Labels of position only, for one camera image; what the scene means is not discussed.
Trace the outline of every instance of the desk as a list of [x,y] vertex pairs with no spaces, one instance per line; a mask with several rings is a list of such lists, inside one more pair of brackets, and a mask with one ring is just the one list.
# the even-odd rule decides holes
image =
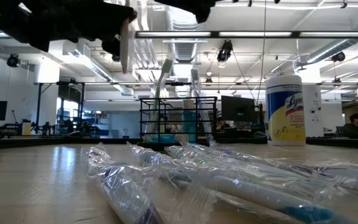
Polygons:
[[[86,178],[82,154],[90,146],[70,144],[0,149],[0,224],[121,224],[95,184]],[[297,157],[312,161],[338,158],[358,162],[358,149],[230,146],[269,158]],[[114,159],[136,164],[125,145],[106,145],[106,148]],[[245,220],[247,224],[270,223],[236,211],[237,208],[216,203],[208,224],[240,224]]]

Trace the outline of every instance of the wooden table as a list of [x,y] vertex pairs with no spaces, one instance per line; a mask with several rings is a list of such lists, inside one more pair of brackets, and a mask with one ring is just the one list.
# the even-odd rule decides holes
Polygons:
[[[297,157],[310,161],[338,158],[358,162],[358,149],[231,146],[270,158]],[[0,149],[0,224],[121,223],[95,184],[86,178],[83,155],[89,147],[72,144]],[[113,158],[136,163],[125,145],[106,147]],[[238,212],[238,208],[225,203],[216,203],[208,223],[270,222]]]

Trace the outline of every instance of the ceiling duct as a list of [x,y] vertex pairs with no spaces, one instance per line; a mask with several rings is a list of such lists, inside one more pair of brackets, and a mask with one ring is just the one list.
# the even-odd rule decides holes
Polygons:
[[[198,24],[196,17],[190,12],[170,6],[167,6],[165,12],[169,30],[199,30],[202,27],[202,24]],[[189,40],[188,43],[173,41],[171,44],[171,51],[177,62],[190,63],[196,57],[198,50],[198,44],[196,43],[197,39],[187,40]]]
[[[357,43],[358,39],[334,40],[331,43],[325,45],[324,47],[318,49],[317,51],[309,54],[307,57],[305,57],[305,60],[301,60],[300,63],[298,63],[297,60],[295,60],[294,63],[296,63],[296,66],[305,66],[312,63],[318,63],[322,60],[325,60],[338,54],[339,52]],[[291,63],[285,63],[283,66],[280,67],[280,70],[284,71],[292,66],[293,65]]]

